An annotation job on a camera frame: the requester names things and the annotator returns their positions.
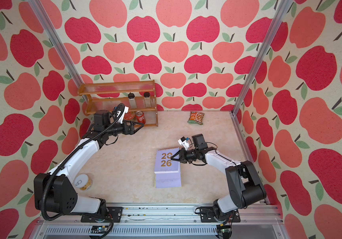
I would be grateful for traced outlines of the purple 2026 calendar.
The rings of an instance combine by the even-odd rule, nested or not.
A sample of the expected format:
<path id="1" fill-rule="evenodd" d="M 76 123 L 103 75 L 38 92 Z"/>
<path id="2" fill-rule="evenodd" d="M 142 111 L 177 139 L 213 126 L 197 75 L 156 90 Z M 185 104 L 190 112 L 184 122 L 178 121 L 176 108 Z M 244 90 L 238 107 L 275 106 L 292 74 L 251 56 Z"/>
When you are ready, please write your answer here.
<path id="1" fill-rule="evenodd" d="M 157 151 L 154 168 L 155 187 L 157 189 L 182 186 L 180 162 L 171 159 L 179 150 L 180 148 L 175 147 Z"/>

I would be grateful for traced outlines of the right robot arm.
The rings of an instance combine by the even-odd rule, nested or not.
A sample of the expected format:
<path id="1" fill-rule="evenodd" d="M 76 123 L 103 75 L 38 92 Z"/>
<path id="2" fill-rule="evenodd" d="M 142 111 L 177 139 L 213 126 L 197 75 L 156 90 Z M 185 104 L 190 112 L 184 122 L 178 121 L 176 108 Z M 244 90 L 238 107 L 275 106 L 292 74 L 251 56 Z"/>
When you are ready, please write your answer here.
<path id="1" fill-rule="evenodd" d="M 217 145 L 209 145 L 202 134 L 192 138 L 182 137 L 178 140 L 182 148 L 171 160 L 195 166 L 212 166 L 226 176 L 229 194 L 214 201 L 208 209 L 200 209 L 200 215 L 206 215 L 217 222 L 228 222 L 238 209 L 259 202 L 267 197 L 265 187 L 250 161 L 237 161 L 224 156 Z"/>

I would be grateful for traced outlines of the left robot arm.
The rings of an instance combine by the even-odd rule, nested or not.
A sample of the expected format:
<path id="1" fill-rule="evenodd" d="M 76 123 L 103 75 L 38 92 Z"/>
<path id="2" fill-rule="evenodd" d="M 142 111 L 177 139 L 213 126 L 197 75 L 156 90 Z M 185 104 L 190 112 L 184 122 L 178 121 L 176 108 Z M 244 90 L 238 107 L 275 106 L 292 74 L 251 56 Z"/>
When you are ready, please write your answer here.
<path id="1" fill-rule="evenodd" d="M 124 116 L 128 111 L 129 108 L 123 103 L 112 112 L 97 111 L 93 116 L 93 123 L 78 146 L 56 167 L 35 177 L 35 208 L 41 211 L 44 220 L 53 221 L 65 215 L 78 215 L 113 223 L 106 201 L 78 196 L 73 183 L 88 160 L 106 145 L 109 137 L 133 135 L 144 127 L 144 123 L 125 120 Z"/>

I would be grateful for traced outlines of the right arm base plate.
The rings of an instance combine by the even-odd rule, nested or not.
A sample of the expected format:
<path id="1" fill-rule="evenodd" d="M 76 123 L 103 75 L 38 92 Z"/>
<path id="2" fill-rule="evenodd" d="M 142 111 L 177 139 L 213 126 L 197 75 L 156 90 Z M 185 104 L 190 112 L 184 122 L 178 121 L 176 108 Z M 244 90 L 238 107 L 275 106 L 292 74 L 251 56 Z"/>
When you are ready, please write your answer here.
<path id="1" fill-rule="evenodd" d="M 198 207 L 195 214 L 200 217 L 202 223 L 239 223 L 241 221 L 238 210 L 223 213 L 218 206 Z"/>

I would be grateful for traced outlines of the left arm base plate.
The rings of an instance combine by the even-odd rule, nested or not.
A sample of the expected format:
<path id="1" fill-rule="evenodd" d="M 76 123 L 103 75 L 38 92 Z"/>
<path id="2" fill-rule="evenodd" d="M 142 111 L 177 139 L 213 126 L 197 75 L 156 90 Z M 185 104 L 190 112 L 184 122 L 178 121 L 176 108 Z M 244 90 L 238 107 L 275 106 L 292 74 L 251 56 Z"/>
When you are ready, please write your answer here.
<path id="1" fill-rule="evenodd" d="M 107 206 L 96 214 L 83 214 L 81 222 L 83 223 L 109 223 L 110 220 L 114 223 L 120 223 L 122 217 L 122 207 Z"/>

